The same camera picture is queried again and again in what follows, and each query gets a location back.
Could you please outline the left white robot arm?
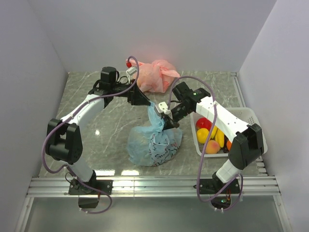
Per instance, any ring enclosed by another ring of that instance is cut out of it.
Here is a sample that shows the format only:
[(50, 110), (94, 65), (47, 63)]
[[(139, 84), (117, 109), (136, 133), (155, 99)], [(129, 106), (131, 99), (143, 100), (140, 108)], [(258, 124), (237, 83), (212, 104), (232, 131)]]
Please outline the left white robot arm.
[(114, 99), (126, 98), (131, 105), (149, 106), (150, 100), (137, 85), (139, 69), (130, 67), (126, 71), (126, 83), (121, 83), (119, 72), (114, 67), (104, 67), (86, 98), (71, 113), (61, 119), (51, 119), (43, 144), (45, 153), (63, 163), (73, 176), (70, 186), (83, 194), (99, 190), (97, 176), (82, 159), (83, 143), (81, 129)]

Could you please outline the blue plastic bag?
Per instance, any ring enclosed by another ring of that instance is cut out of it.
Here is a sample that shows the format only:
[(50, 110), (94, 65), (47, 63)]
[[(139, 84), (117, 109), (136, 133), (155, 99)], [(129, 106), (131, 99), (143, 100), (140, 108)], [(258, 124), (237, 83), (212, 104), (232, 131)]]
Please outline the blue plastic bag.
[(138, 166), (159, 166), (173, 159), (180, 148), (183, 132), (179, 128), (164, 130), (164, 120), (155, 111), (155, 103), (147, 107), (149, 121), (133, 127), (127, 139), (129, 160)]

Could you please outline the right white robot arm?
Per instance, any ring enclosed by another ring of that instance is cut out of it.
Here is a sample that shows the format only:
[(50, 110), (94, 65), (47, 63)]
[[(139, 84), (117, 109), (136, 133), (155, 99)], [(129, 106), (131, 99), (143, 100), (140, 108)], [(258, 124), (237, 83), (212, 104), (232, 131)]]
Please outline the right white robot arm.
[(194, 112), (213, 120), (218, 130), (231, 142), (227, 161), (211, 179), (199, 181), (196, 188), (202, 186), (206, 194), (223, 193), (228, 188), (234, 188), (236, 182), (233, 179), (265, 151), (262, 128), (256, 123), (250, 125), (237, 118), (203, 88), (192, 90), (182, 82), (172, 92), (180, 102), (177, 106), (170, 108), (161, 102), (156, 107), (164, 119), (164, 129), (177, 128), (180, 120)]

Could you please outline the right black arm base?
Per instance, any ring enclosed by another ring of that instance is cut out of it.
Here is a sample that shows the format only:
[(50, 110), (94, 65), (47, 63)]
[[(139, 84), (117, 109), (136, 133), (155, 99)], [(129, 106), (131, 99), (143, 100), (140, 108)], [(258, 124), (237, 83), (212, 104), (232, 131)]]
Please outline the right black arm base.
[(238, 179), (222, 184), (215, 179), (200, 179), (199, 185), (193, 188), (198, 190), (197, 196), (210, 195), (208, 199), (202, 199), (204, 202), (210, 202), (215, 211), (227, 211), (231, 209), (241, 199), (243, 191), (243, 178), (240, 183)]

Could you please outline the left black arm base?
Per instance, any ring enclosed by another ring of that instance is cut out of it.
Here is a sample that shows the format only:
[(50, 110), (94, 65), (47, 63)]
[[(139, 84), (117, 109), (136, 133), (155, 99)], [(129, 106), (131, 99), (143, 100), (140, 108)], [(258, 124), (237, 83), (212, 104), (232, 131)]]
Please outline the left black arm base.
[(94, 180), (87, 183), (80, 183), (73, 179), (70, 181), (68, 194), (78, 196), (78, 206), (82, 209), (95, 209), (98, 206), (101, 192), (108, 195), (112, 192), (111, 180)]

